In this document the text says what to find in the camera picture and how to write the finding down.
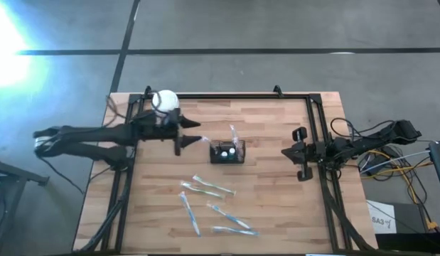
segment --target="wooden table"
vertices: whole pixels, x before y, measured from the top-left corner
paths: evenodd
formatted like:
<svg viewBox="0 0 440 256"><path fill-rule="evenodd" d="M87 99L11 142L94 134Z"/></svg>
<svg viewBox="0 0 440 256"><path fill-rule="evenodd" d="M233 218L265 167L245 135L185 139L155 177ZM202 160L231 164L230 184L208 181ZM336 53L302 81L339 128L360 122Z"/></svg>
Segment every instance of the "wooden table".
<svg viewBox="0 0 440 256"><path fill-rule="evenodd" d="M334 117L344 117L338 92L321 92L321 95L328 123ZM129 93L114 93L111 97L125 114ZM208 145L203 142L183 149L181 156L173 154L173 142L139 142L121 253L331 252L316 166L312 166L313 179L299 182L296 172L300 166L293 165L281 154L281 149L294 143L292 130L300 126L310 130L303 100L181 100L181 109L187 118L202 123L200 127L183 130L187 135L230 139L229 124L235 125L239 137L247 143L245 163L212 165ZM110 118L112 113L108 110L104 122ZM336 127L341 133L348 132L345 124L338 123ZM310 132L306 141L311 142ZM103 162L95 163L92 175L105 167ZM228 196L223 201L186 191L201 238L196 237L178 197L183 190L180 181L192 181L195 174L237 191L236 196ZM89 184L74 249L85 245L104 220L113 175L109 171ZM340 187L347 216L367 242L376 247L357 169L343 169ZM214 225L239 226L207 208L207 201L243 219L259 231L260 236L212 233L210 228ZM112 239L115 239L117 222L118 218ZM342 240L340 228L337 234Z"/></svg>

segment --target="concrete floor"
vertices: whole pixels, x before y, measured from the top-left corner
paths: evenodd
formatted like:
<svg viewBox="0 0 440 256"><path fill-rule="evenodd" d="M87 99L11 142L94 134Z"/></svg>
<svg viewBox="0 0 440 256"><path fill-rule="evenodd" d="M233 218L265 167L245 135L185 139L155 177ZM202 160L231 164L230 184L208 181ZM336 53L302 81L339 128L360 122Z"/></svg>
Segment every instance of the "concrete floor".
<svg viewBox="0 0 440 256"><path fill-rule="evenodd" d="M118 56L19 56L16 49L120 49L132 0L0 1L0 159L49 175L29 183L3 255L69 252L82 195L33 155L32 132L98 126ZM436 0L142 0L130 48L440 47ZM339 91L358 129L409 119L440 139L440 54L128 56L120 92ZM416 143L405 153L427 147ZM410 162L416 163L416 157ZM91 161L50 161L81 188ZM420 169L440 225L440 185ZM410 203L404 181L363 182L369 199Z"/></svg>

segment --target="white ball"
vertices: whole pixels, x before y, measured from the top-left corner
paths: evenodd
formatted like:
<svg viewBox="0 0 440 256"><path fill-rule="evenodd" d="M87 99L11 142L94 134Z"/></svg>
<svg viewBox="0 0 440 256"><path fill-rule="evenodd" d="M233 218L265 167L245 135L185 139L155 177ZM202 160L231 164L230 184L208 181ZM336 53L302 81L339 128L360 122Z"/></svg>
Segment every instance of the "white ball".
<svg viewBox="0 0 440 256"><path fill-rule="evenodd" d="M155 93L153 98L151 99L153 105L155 107L158 107L159 111L162 112L169 112L171 110L174 110L178 108L178 97L177 94L171 90L161 90L159 91L160 97L161 97L161 104L159 104L159 98L158 95Z"/></svg>

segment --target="gray floor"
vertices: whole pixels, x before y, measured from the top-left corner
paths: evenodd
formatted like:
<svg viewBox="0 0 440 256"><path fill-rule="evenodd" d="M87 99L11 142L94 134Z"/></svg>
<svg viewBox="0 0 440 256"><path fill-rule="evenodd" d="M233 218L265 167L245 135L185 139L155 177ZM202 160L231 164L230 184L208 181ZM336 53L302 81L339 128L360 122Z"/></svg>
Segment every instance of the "gray floor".
<svg viewBox="0 0 440 256"><path fill-rule="evenodd" d="M118 49L132 0L0 1L4 42L19 49ZM440 47L436 0L142 0L130 48ZM0 59L0 159L49 175L29 183L3 255L69 252L82 196L33 155L32 132L50 126L100 125L117 56ZM120 92L146 85L175 91L340 91L359 129L410 119L424 139L440 139L440 54L129 56ZM426 148L417 143L405 153ZM81 188L92 162L50 160ZM433 168L419 171L427 208L440 224ZM364 181L366 195L410 203L404 181Z"/></svg>

